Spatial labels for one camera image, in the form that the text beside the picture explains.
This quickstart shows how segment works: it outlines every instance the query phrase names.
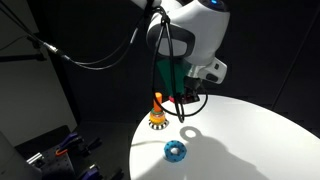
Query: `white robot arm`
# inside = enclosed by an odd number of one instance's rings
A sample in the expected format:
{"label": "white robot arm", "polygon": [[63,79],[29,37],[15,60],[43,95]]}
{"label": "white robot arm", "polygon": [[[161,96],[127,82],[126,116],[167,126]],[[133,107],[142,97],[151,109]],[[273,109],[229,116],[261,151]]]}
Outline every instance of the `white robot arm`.
{"label": "white robot arm", "polygon": [[[142,9],[147,0],[132,0]],[[177,0],[155,0],[153,6],[162,6],[170,17],[173,55],[191,65],[187,76],[220,84],[227,66],[215,57],[224,37],[230,13],[221,0],[193,0],[183,6]],[[155,14],[147,32],[147,44],[154,49],[161,29],[161,15]],[[168,41],[164,35],[159,54],[169,56]]]}

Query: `table surface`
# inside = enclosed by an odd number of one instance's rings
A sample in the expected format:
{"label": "table surface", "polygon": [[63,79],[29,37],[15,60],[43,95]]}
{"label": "table surface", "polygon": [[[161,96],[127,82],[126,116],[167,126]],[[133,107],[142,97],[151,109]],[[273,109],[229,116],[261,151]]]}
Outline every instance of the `table surface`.
{"label": "table surface", "polygon": [[[186,113],[200,103],[185,106]],[[174,104],[164,107],[174,110]],[[209,95],[196,116],[180,123],[166,114],[163,130],[141,121],[131,144],[132,180],[319,180],[320,140],[292,121],[257,105]],[[187,148],[185,159],[171,163],[164,146],[178,140]]]}

